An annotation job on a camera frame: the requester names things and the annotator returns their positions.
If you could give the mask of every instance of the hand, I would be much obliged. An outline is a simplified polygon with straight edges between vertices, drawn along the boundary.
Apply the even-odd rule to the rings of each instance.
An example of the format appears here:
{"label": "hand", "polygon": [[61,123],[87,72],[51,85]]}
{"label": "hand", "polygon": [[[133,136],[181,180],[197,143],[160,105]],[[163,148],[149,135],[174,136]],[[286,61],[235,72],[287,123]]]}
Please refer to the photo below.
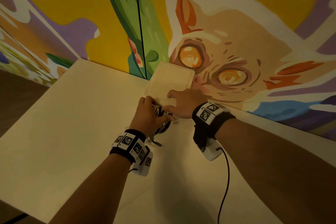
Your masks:
{"label": "hand", "polygon": [[150,96],[140,98],[135,116],[129,126],[131,129],[144,133],[146,137],[154,134],[165,122],[175,120],[171,115],[157,116],[153,111],[152,103],[156,104],[155,100]]}
{"label": "hand", "polygon": [[173,115],[183,119],[191,119],[195,108],[202,103],[208,102],[206,96],[201,90],[171,90],[168,92],[167,97],[176,99],[176,107],[172,105],[166,105],[162,107],[162,109],[166,112],[171,112]]}

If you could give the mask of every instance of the person's left arm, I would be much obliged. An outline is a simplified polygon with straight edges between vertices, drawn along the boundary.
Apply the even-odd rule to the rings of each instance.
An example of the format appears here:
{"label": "person's left arm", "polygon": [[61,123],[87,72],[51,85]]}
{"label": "person's left arm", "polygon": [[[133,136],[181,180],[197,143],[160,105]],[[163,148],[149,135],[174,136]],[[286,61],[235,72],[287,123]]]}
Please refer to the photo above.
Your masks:
{"label": "person's left arm", "polygon": [[[146,137],[173,116],[158,117],[153,109],[154,99],[141,98],[130,129]],[[111,224],[115,218],[131,162],[117,154],[109,155],[78,187],[59,209],[49,224]]]}

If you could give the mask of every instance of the eye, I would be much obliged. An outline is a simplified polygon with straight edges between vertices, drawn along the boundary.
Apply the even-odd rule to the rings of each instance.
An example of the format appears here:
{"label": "eye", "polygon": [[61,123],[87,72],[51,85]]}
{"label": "eye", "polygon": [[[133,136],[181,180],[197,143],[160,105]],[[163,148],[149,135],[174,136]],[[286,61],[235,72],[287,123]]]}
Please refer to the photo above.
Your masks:
{"label": "eye", "polygon": [[238,85],[247,80],[247,74],[237,69],[225,69],[218,74],[218,79],[225,85]]}
{"label": "eye", "polygon": [[200,67],[203,63],[202,56],[198,48],[194,46],[181,47],[178,54],[180,61],[187,67]]}

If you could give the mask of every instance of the mural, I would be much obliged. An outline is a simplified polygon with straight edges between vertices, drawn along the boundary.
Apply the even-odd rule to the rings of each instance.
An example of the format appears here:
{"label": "mural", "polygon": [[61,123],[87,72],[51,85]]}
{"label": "mural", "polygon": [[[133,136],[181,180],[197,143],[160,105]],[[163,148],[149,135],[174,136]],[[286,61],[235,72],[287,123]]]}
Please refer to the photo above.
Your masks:
{"label": "mural", "polygon": [[145,2],[148,73],[157,53],[212,100],[336,140],[336,0]]}
{"label": "mural", "polygon": [[336,141],[335,9],[336,0],[0,0],[0,67],[51,85],[78,58],[146,79],[171,62],[195,70],[192,87],[209,99]]}

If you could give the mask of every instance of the white table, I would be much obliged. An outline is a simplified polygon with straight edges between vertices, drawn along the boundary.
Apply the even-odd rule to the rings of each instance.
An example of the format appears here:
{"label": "white table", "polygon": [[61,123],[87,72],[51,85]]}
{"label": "white table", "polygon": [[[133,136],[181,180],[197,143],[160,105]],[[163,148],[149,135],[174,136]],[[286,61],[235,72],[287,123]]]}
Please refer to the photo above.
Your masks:
{"label": "white table", "polygon": [[[78,60],[0,138],[0,200],[49,222],[108,155],[129,125],[148,81]],[[330,140],[232,109],[336,166]],[[147,177],[129,174],[115,224],[215,223],[227,183],[222,155],[209,162],[192,140],[193,121],[180,120],[150,146]],[[280,223],[230,161],[222,223]]]}

